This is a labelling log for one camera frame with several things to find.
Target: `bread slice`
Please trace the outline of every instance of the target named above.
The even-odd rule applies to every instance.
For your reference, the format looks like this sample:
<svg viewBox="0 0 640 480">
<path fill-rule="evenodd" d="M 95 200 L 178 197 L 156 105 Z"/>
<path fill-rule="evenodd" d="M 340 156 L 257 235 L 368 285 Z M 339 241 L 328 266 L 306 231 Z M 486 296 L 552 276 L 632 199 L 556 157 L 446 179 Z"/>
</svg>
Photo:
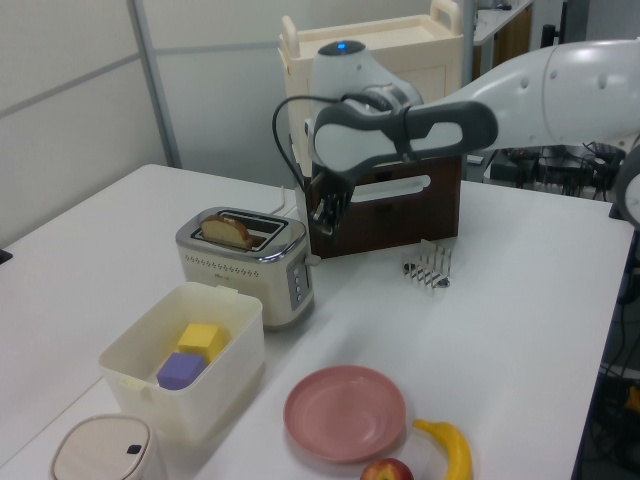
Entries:
<svg viewBox="0 0 640 480">
<path fill-rule="evenodd" d="M 200 222 L 202 237 L 208 242 L 222 243 L 239 248 L 251 248 L 253 240 L 247 227 L 233 218 L 211 215 Z"/>
</svg>

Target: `purple sponge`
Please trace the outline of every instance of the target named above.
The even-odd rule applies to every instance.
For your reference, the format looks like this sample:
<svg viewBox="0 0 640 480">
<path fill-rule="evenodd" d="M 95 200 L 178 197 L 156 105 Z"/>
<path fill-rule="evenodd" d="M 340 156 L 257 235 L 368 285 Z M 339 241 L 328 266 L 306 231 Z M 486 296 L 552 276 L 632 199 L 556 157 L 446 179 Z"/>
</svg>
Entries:
<svg viewBox="0 0 640 480">
<path fill-rule="evenodd" d="M 158 383 L 167 390 L 181 390 L 191 385 L 205 367 L 200 355 L 172 353 L 158 372 Z"/>
</svg>

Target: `banana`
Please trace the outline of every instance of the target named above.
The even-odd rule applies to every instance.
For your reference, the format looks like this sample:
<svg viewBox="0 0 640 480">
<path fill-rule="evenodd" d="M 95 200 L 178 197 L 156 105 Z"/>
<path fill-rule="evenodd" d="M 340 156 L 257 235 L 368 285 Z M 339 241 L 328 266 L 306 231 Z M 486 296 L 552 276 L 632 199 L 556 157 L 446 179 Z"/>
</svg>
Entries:
<svg viewBox="0 0 640 480">
<path fill-rule="evenodd" d="M 414 420 L 413 427 L 427 432 L 445 449 L 449 456 L 449 468 L 445 480 L 471 480 L 471 451 L 460 431 L 447 422 L 431 423 Z"/>
</svg>

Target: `apple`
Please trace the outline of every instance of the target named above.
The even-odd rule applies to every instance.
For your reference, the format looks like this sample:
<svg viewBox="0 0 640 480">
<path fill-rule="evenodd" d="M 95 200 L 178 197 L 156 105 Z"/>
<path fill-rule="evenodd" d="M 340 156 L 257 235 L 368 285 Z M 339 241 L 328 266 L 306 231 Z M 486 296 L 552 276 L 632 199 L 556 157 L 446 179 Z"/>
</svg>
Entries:
<svg viewBox="0 0 640 480">
<path fill-rule="evenodd" d="M 360 480 L 413 480 L 413 475 L 400 460 L 383 458 L 367 465 Z"/>
</svg>

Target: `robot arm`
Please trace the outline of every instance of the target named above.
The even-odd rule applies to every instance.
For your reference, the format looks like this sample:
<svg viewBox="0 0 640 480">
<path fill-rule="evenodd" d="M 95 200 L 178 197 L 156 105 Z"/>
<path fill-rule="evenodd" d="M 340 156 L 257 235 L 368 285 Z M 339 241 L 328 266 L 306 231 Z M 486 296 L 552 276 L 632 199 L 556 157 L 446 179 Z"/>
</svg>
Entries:
<svg viewBox="0 0 640 480">
<path fill-rule="evenodd" d="M 383 162 L 591 141 L 629 153 L 639 141 L 640 41 L 531 52 L 429 105 L 364 45 L 338 42 L 318 52 L 311 86 L 341 99 L 316 103 L 309 129 L 321 197 L 311 220 L 328 235 L 357 178 Z"/>
</svg>

